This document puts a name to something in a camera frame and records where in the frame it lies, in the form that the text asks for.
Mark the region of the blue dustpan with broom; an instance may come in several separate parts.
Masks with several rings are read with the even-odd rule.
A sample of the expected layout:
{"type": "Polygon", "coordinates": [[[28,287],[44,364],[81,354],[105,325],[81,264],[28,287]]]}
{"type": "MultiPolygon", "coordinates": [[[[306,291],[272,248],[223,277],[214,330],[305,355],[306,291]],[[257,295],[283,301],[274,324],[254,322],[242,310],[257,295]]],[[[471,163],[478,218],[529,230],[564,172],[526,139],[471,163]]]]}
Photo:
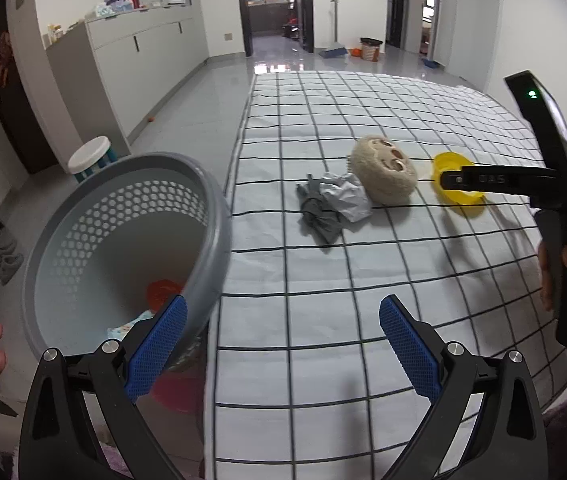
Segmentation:
{"type": "Polygon", "coordinates": [[[339,41],[339,0],[332,2],[332,41],[329,47],[321,50],[319,55],[322,58],[344,58],[349,51],[339,41]]]}

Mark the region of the dark brown door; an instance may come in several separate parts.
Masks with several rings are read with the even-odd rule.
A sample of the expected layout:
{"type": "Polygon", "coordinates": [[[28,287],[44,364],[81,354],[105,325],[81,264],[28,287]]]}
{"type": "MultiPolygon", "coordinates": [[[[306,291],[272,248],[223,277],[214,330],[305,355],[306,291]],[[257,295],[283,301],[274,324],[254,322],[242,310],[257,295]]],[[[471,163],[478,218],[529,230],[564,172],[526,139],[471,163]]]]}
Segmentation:
{"type": "Polygon", "coordinates": [[[23,88],[11,47],[6,0],[0,0],[0,124],[28,174],[58,164],[23,88]]]}

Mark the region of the grey white cabinet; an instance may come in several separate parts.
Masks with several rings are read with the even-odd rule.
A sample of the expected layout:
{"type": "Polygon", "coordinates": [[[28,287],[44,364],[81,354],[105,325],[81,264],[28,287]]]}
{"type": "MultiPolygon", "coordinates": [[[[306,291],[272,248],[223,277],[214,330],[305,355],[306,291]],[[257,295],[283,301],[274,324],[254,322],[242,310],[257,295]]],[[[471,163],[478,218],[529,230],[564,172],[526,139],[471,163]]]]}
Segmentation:
{"type": "Polygon", "coordinates": [[[81,140],[106,136],[122,157],[209,50],[198,9],[159,6],[77,24],[47,57],[81,140]]]}

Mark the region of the grey cloth rag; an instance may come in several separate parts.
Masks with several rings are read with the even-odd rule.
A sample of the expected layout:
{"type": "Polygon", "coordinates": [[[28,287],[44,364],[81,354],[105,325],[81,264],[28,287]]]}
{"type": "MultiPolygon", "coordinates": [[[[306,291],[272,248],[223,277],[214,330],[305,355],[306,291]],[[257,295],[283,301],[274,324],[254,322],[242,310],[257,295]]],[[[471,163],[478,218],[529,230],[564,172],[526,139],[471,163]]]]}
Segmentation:
{"type": "Polygon", "coordinates": [[[339,213],[320,193],[320,182],[312,174],[306,181],[297,185],[297,198],[303,222],[323,244],[333,244],[341,235],[342,226],[339,213]]]}

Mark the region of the yellow plastic bowl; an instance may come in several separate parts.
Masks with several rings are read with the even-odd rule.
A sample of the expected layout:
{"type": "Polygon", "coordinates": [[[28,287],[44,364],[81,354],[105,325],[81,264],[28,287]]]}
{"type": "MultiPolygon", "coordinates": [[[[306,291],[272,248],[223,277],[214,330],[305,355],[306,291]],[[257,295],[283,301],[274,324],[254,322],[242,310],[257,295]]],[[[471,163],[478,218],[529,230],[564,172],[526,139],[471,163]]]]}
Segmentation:
{"type": "Polygon", "coordinates": [[[467,166],[473,166],[473,162],[462,154],[443,152],[435,155],[432,161],[433,186],[450,203],[459,206],[479,205],[484,198],[482,192],[468,192],[458,186],[444,188],[444,184],[459,185],[462,182],[461,170],[467,166]]]}

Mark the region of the beige plush toy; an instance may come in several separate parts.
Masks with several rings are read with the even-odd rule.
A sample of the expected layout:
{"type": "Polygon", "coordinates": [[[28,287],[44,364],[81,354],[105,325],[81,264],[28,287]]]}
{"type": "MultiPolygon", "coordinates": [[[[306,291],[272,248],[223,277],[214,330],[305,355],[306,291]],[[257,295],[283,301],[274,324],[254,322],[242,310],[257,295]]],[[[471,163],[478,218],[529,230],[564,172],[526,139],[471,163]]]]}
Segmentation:
{"type": "Polygon", "coordinates": [[[349,172],[376,203],[398,205],[417,188],[418,176],[411,159],[383,136],[359,139],[347,158],[349,172]]]}

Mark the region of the light blue snack bag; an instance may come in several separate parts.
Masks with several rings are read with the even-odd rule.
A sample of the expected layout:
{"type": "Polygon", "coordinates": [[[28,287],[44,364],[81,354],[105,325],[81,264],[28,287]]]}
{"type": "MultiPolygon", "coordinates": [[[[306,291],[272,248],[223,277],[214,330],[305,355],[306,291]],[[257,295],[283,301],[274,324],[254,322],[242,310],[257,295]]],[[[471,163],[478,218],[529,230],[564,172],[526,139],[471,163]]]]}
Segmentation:
{"type": "Polygon", "coordinates": [[[142,312],[142,314],[139,314],[137,318],[134,318],[134,320],[131,320],[130,322],[127,322],[116,328],[108,328],[107,339],[108,340],[115,339],[117,341],[122,341],[137,323],[152,320],[153,318],[154,318],[154,312],[152,312],[151,310],[146,310],[142,312]]]}

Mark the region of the pink stool under basket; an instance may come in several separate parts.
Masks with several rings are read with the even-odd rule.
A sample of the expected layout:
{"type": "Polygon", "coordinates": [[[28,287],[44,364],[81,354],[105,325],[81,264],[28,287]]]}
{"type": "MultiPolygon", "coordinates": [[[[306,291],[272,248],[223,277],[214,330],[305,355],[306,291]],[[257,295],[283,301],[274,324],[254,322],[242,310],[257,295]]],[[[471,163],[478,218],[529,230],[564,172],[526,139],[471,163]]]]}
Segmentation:
{"type": "Polygon", "coordinates": [[[152,386],[150,396],[168,410],[195,415],[202,410],[205,381],[198,363],[184,370],[167,370],[152,386]]]}

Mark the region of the trash bin with black bag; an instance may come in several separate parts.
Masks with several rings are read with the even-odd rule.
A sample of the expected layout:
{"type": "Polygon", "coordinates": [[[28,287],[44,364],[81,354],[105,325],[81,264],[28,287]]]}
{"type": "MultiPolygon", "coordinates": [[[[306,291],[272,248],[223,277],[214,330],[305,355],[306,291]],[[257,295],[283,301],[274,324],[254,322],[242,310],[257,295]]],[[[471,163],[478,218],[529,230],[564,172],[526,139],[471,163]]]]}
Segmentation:
{"type": "Polygon", "coordinates": [[[361,58],[369,62],[378,62],[382,45],[382,40],[361,37],[361,58]]]}

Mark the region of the grey sneakers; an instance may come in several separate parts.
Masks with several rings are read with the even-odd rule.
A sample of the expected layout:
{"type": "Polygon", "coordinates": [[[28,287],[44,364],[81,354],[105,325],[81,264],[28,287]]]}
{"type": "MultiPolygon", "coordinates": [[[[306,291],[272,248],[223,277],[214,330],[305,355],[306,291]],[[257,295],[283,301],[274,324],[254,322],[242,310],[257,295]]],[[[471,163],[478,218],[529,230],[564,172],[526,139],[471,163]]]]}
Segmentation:
{"type": "Polygon", "coordinates": [[[16,240],[0,246],[0,284],[6,286],[22,266],[24,257],[18,252],[16,240]]]}

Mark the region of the checkered white tablecloth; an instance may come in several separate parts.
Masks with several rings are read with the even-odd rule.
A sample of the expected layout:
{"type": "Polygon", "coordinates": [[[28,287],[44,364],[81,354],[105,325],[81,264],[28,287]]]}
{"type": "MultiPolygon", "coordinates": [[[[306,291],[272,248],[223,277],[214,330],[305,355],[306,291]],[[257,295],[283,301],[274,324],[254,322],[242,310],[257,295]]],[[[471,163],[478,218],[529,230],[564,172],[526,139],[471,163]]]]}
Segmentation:
{"type": "Polygon", "coordinates": [[[444,152],[541,163],[524,122],[465,87],[328,70],[254,78],[228,196],[232,260],[209,339],[206,477],[384,475],[429,406],[380,328],[387,295],[473,353],[522,352],[542,404],[567,386],[567,349],[538,298],[527,200],[444,200],[432,179],[444,152]],[[303,224],[297,186],[343,174],[365,136],[396,143],[417,188],[325,245],[303,224]]]}

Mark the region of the white stool with teal legs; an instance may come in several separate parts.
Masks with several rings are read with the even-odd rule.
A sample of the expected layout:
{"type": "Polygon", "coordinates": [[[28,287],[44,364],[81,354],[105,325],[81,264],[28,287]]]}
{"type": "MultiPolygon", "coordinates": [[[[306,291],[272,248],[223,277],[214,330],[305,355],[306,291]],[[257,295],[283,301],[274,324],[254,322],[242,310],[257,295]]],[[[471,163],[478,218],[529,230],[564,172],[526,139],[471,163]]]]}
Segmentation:
{"type": "Polygon", "coordinates": [[[69,159],[68,168],[75,180],[81,183],[95,172],[95,168],[105,168],[117,160],[110,140],[106,136],[97,136],[75,151],[69,159]]]}

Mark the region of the red plastic bag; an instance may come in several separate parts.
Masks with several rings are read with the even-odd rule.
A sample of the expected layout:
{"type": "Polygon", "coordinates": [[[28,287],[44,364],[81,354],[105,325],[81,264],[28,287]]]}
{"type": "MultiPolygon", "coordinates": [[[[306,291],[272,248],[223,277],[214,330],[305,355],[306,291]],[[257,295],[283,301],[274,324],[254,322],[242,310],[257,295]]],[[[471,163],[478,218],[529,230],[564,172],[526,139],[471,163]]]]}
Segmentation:
{"type": "Polygon", "coordinates": [[[151,312],[158,313],[170,298],[180,295],[183,285],[171,280],[160,280],[148,285],[146,303],[151,312]]]}

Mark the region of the grey perforated laundry basket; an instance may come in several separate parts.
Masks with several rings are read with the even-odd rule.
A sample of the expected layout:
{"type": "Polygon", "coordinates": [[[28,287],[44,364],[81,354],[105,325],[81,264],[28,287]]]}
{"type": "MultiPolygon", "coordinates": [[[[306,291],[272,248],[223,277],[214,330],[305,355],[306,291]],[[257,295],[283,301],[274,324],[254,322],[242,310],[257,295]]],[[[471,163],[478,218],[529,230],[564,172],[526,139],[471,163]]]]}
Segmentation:
{"type": "Polygon", "coordinates": [[[76,185],[26,265],[22,318],[40,356],[88,353],[149,308],[148,288],[180,285],[187,323],[166,366],[206,328],[230,259],[232,218],[218,181],[195,159],[126,157],[76,185]]]}

